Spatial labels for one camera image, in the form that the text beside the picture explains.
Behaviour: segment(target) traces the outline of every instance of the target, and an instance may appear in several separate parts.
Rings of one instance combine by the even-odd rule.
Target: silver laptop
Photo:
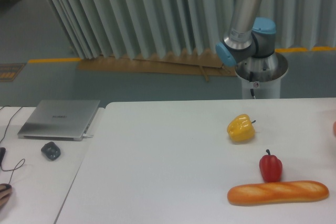
[[[42,100],[17,134],[20,138],[80,141],[98,100]]]

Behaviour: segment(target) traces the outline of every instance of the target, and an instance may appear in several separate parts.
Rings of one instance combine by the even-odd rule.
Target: baguette
[[[241,185],[227,193],[230,204],[236,206],[311,202],[328,196],[329,190],[324,184],[309,180]]]

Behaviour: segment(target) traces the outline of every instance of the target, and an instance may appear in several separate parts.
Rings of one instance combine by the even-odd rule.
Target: yellow floor stripe
[[[304,47],[277,48],[275,52],[308,52],[308,49]]]
[[[333,51],[336,47],[313,47],[311,51]],[[309,52],[307,48],[304,47],[293,47],[293,48],[277,48],[275,52]],[[32,59],[28,63],[50,63],[50,62],[72,62],[81,61],[80,58],[59,58],[59,59]]]
[[[28,63],[50,63],[50,62],[72,62],[80,61],[80,58],[59,58],[59,59],[32,59]]]

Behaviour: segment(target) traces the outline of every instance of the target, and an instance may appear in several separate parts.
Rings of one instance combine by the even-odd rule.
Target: gray floor
[[[289,72],[281,98],[336,97],[336,51],[284,54]],[[0,3],[0,63],[74,57],[45,0]],[[0,83],[0,105],[36,106],[42,99],[117,101],[240,99],[236,77],[76,70],[77,62],[27,64]]]

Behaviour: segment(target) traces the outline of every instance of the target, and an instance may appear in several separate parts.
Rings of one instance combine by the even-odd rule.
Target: cardboard
[[[217,54],[213,54],[211,50],[208,48],[205,49],[204,52],[199,56],[197,55],[196,49],[194,49],[192,54],[189,55],[187,53],[187,50],[184,48],[180,56],[176,56],[173,52],[170,51],[162,59],[160,59],[160,57],[157,54],[152,54],[147,59],[144,59],[142,55],[138,55],[135,59],[179,63],[179,64],[196,65],[203,67],[212,67],[212,68],[220,68],[223,65]]]
[[[146,73],[171,73],[192,74],[204,76],[235,76],[234,68],[203,67],[181,63],[170,63],[151,60],[130,60],[127,58],[98,57],[94,60],[82,60],[77,69],[91,71],[116,71],[116,72],[146,72]]]

